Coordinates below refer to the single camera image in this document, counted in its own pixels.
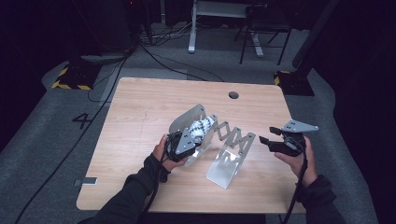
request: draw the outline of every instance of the desk leg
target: desk leg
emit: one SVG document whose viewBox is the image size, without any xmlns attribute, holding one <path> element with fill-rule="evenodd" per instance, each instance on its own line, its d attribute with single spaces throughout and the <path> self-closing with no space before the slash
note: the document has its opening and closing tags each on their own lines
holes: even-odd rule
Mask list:
<svg viewBox="0 0 396 224">
<path fill-rule="evenodd" d="M 262 58 L 264 56 L 264 53 L 262 52 L 262 47 L 260 47 L 259 35 L 256 33 L 255 34 L 250 33 L 250 34 L 251 34 L 251 40 L 253 41 L 254 46 L 256 46 L 254 48 L 256 49 L 257 57 Z"/>
<path fill-rule="evenodd" d="M 195 52 L 195 39 L 197 36 L 197 33 L 196 33 L 197 1 L 198 0 L 194 0 L 194 4 L 192 5 L 192 26 L 191 26 L 191 33 L 190 33 L 189 53 Z"/>
</svg>

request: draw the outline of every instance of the handheld controller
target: handheld controller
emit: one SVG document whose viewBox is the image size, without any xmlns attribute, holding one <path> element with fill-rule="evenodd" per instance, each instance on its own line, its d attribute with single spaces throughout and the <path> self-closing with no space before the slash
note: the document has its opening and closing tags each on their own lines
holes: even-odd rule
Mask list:
<svg viewBox="0 0 396 224">
<path fill-rule="evenodd" d="M 318 126 L 312 126 L 300 121 L 291 120 L 281 129 L 270 127 L 270 132 L 283 137 L 283 142 L 273 142 L 268 138 L 260 137 L 260 142 L 267 145 L 271 152 L 280 152 L 288 156 L 296 157 L 305 150 L 303 132 L 317 131 Z"/>
<path fill-rule="evenodd" d="M 189 129 L 186 128 L 183 133 L 177 131 L 168 134 L 165 152 L 169 160 L 178 162 L 194 154 L 197 147 L 197 144 L 191 138 Z"/>
</svg>

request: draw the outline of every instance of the table top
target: table top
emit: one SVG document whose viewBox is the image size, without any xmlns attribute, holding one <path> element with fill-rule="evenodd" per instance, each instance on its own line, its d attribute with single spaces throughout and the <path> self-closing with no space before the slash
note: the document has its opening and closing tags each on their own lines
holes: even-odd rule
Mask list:
<svg viewBox="0 0 396 224">
<path fill-rule="evenodd" d="M 229 92 L 239 94 L 238 99 Z M 269 127 L 282 127 L 290 112 L 278 86 L 123 77 L 120 79 L 87 177 L 96 185 L 83 185 L 77 207 L 99 210 L 136 173 L 171 123 L 201 104 L 219 123 L 241 129 L 256 138 L 230 186 L 224 189 L 206 173 L 224 144 L 215 134 L 212 147 L 189 167 L 177 167 L 160 184 L 151 212 L 286 213 L 297 177 L 274 157 L 259 135 L 282 141 Z M 303 213 L 297 203 L 293 212 Z"/>
</svg>

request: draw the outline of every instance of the metal plate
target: metal plate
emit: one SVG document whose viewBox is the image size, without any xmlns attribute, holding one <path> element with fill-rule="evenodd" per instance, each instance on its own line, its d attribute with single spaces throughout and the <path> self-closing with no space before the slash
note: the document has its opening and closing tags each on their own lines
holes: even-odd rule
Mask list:
<svg viewBox="0 0 396 224">
<path fill-rule="evenodd" d="M 283 126 L 281 128 L 281 130 L 284 132 L 289 132 L 289 133 L 306 133 L 306 132 L 318 131 L 319 127 L 312 126 L 312 125 L 302 123 L 300 121 L 292 119 L 287 124 L 285 124 L 285 126 Z"/>
<path fill-rule="evenodd" d="M 175 133 L 177 131 L 182 131 L 185 128 L 190 128 L 193 122 L 204 118 L 206 118 L 204 106 L 196 105 L 172 122 L 169 127 L 169 133 Z"/>
<path fill-rule="evenodd" d="M 241 130 L 235 127 L 206 173 L 206 178 L 227 189 L 241 168 L 255 136 L 254 133 L 248 133 L 242 138 Z M 239 146 L 236 154 L 227 150 L 228 147 L 234 149 L 236 146 Z"/>
</svg>

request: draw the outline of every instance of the chair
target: chair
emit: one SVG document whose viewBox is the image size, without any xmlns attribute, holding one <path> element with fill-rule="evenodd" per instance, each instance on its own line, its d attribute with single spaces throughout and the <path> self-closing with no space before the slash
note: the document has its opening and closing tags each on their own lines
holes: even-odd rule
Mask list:
<svg viewBox="0 0 396 224">
<path fill-rule="evenodd" d="M 292 26 L 288 22 L 287 17 L 285 16 L 283 10 L 279 6 L 277 6 L 275 2 L 261 1 L 260 3 L 258 3 L 256 1 L 250 7 L 246 7 L 245 13 L 246 13 L 245 24 L 239 29 L 234 39 L 235 41 L 238 38 L 239 34 L 242 32 L 243 28 L 246 27 L 244 45 L 242 48 L 241 59 L 239 63 L 242 63 L 244 59 L 246 47 L 267 47 L 267 48 L 282 48 L 282 52 L 280 53 L 280 57 L 277 62 L 277 65 L 280 65 L 292 29 Z M 272 36 L 272 38 L 267 42 L 267 45 L 270 44 L 279 33 L 286 33 L 287 36 L 285 39 L 285 43 L 283 44 L 283 47 L 271 47 L 267 45 L 257 46 L 257 45 L 247 45 L 247 39 L 250 33 L 274 34 L 274 36 Z"/>
</svg>

